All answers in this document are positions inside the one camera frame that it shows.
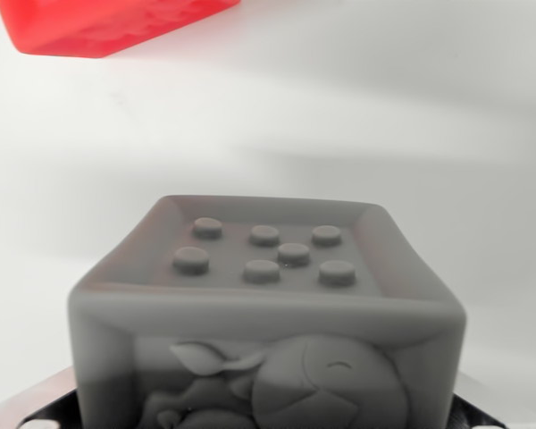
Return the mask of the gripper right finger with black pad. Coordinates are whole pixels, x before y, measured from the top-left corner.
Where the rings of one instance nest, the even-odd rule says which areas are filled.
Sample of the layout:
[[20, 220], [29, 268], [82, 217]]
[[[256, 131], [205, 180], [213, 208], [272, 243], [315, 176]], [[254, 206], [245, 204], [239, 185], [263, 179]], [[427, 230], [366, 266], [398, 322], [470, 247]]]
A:
[[469, 375], [456, 377], [454, 428], [536, 428], [536, 413]]

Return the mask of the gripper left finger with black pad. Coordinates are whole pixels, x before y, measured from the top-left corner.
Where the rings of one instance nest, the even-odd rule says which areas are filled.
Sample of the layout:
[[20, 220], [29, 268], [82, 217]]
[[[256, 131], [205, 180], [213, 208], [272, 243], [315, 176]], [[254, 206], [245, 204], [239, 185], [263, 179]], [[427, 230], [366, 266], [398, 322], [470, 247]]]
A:
[[58, 400], [75, 387], [74, 368], [69, 366], [0, 402], [0, 428], [17, 428], [25, 417]]

